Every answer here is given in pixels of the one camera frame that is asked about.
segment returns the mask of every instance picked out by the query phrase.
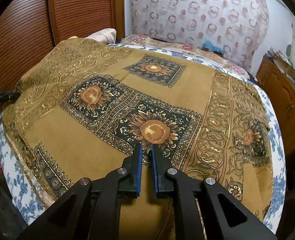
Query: blue floral bedsheet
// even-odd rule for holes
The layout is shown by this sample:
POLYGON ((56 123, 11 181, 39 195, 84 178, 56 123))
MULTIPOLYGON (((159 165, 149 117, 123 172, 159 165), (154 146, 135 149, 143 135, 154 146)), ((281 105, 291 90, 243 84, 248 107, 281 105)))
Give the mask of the blue floral bedsheet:
MULTIPOLYGON (((252 84, 258 91, 261 100, 263 102, 265 112, 268 116, 269 126, 270 126, 270 144, 272 153, 272 170, 273 170, 273 191, 271 204, 268 209, 267 215, 265 216, 263 223, 273 232, 277 231, 283 204, 285 198, 286 190, 286 175, 285 175, 285 155, 283 142, 281 137, 281 131, 276 118, 274 109, 270 102, 270 99, 266 93, 257 85, 251 81, 244 79, 243 77, 230 72, 218 65, 213 65, 213 61, 200 60, 192 57, 185 56, 183 54, 169 52, 167 50, 152 49, 148 47, 140 47, 134 45, 124 45, 124 44, 109 44, 109 46, 116 47, 127 47, 135 49, 143 49, 147 51, 155 51, 162 54, 172 55, 175 57, 184 58, 194 62, 202 63, 203 65, 215 68, 223 73, 229 74, 235 78, 238 78, 244 82, 252 84)), ((16 160, 14 154, 11 152, 9 145, 6 142, 3 133, 2 115, 0 115, 0 159, 3 168, 4 176, 6 178, 6 183, 9 187, 11 195, 13 196, 13 204, 22 214, 25 222, 29 225, 31 224, 39 215, 41 215, 45 208, 41 205, 38 198, 36 197, 31 185, 29 184, 26 176, 21 170, 21 167, 16 160)), ((33 185, 34 187, 40 187, 36 181, 33 185)))

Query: wooden closet door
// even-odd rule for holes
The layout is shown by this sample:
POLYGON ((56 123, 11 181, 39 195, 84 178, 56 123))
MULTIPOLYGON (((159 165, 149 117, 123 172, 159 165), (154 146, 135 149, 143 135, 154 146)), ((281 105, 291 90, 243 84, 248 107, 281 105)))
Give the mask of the wooden closet door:
POLYGON ((49 0, 56 44, 71 36, 86 37, 104 28, 114 28, 112 0, 49 0))
POLYGON ((0 92, 54 48, 47 0, 13 0, 0 16, 0 92))

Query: box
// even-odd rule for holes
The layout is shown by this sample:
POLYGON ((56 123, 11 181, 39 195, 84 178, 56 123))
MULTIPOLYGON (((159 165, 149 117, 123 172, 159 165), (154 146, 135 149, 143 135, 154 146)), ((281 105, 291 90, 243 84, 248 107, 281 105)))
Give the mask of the box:
POLYGON ((273 61, 278 68, 282 69, 285 74, 289 75, 293 80, 295 80, 295 69, 291 65, 286 63, 280 57, 274 58, 273 61))

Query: wooden furniture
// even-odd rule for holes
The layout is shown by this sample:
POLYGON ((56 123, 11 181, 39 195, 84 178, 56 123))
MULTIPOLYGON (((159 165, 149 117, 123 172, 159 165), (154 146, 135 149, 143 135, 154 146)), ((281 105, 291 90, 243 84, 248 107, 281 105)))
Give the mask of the wooden furniture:
POLYGON ((258 85, 267 93, 280 125, 284 151, 295 157, 295 85, 267 57, 257 72, 258 85))
POLYGON ((124 0, 13 0, 0 16, 0 92, 60 41, 104 28, 124 38, 124 0))

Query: sunflower print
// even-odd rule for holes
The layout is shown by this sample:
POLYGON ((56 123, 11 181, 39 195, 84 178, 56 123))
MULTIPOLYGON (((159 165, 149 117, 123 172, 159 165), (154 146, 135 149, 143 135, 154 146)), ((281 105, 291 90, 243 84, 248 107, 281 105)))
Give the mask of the sunflower print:
POLYGON ((171 88, 179 80, 185 66, 174 61, 145 54, 137 63, 124 69, 140 78, 171 88))
POLYGON ((174 146, 181 130, 176 122, 150 111, 138 114, 131 114, 129 126, 132 128, 129 133, 134 134, 136 140, 142 141, 143 150, 150 151, 153 144, 158 144, 160 149, 167 146, 174 146))
POLYGON ((140 64, 140 66, 143 72, 147 72, 149 74, 151 73, 154 75, 164 76, 172 72, 172 70, 164 65, 140 64))
POLYGON ((73 104, 80 110, 86 108, 91 111, 106 105, 107 102, 111 101, 114 94, 105 85, 101 82, 87 83, 76 93, 73 104))
POLYGON ((59 105, 92 133, 131 156, 142 142, 145 159, 155 143, 179 167, 202 123, 202 115, 171 106, 109 75, 96 75, 70 88, 59 105))
POLYGON ((72 91, 67 103, 92 122, 105 112, 110 103, 123 94, 112 82, 102 77, 94 77, 83 82, 72 88, 72 91))
POLYGON ((252 157, 267 156, 268 137, 263 129, 264 124, 258 119, 250 122, 249 129, 244 132, 242 145, 244 152, 252 157))

